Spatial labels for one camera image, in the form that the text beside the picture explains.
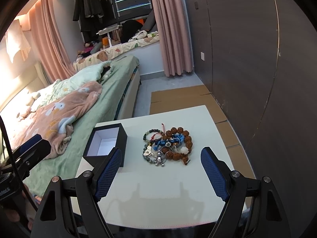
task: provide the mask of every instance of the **dark brown wall panel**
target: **dark brown wall panel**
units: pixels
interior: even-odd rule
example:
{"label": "dark brown wall panel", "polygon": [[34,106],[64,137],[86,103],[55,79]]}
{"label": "dark brown wall panel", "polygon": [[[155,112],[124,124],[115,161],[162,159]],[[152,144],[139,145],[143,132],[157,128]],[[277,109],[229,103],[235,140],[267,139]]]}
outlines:
{"label": "dark brown wall panel", "polygon": [[[212,47],[209,16],[206,0],[185,0],[191,31],[191,42],[195,73],[211,91],[212,84]],[[205,54],[205,61],[200,53]]]}
{"label": "dark brown wall panel", "polygon": [[298,237],[317,211],[317,32],[293,0],[276,3],[281,56],[263,120],[246,152],[256,176],[274,181],[292,237]]}
{"label": "dark brown wall panel", "polygon": [[212,30],[213,85],[242,145],[264,112],[276,68],[274,0],[207,0]]}

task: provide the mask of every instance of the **curtain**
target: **curtain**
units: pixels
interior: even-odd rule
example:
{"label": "curtain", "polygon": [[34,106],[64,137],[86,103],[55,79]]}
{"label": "curtain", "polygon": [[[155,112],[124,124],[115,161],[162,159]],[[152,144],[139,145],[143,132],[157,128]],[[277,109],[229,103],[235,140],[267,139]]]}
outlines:
{"label": "curtain", "polygon": [[53,0],[38,0],[30,10],[30,25],[42,65],[51,82],[75,74],[55,20]]}
{"label": "curtain", "polygon": [[181,75],[184,70],[191,72],[191,50],[183,0],[152,0],[152,3],[165,75]]}

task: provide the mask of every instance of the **baseboard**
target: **baseboard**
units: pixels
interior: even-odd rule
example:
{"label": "baseboard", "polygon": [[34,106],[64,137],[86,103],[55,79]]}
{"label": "baseboard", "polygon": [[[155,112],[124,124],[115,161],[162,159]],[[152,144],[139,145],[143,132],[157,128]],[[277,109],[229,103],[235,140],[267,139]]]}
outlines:
{"label": "baseboard", "polygon": [[141,81],[147,81],[147,80],[157,79],[160,77],[165,77],[165,73],[164,71],[154,72],[154,73],[143,74],[140,77],[141,77]]}

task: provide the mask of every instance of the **open box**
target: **open box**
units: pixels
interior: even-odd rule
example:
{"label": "open box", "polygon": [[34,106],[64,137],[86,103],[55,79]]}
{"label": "open box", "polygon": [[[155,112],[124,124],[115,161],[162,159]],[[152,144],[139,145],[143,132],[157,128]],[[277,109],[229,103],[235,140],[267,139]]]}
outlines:
{"label": "open box", "polygon": [[121,123],[93,128],[87,142],[83,158],[93,167],[104,161],[111,150],[116,147],[121,150],[123,167],[126,152],[127,135]]}

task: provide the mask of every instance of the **gray tile floor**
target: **gray tile floor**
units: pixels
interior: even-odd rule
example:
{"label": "gray tile floor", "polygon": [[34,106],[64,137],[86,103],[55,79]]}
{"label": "gray tile floor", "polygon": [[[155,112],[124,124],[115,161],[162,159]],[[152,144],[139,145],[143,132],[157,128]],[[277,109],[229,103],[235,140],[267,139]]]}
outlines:
{"label": "gray tile floor", "polygon": [[141,82],[134,110],[134,117],[150,114],[151,93],[159,90],[203,85],[195,73],[175,77],[161,77]]}

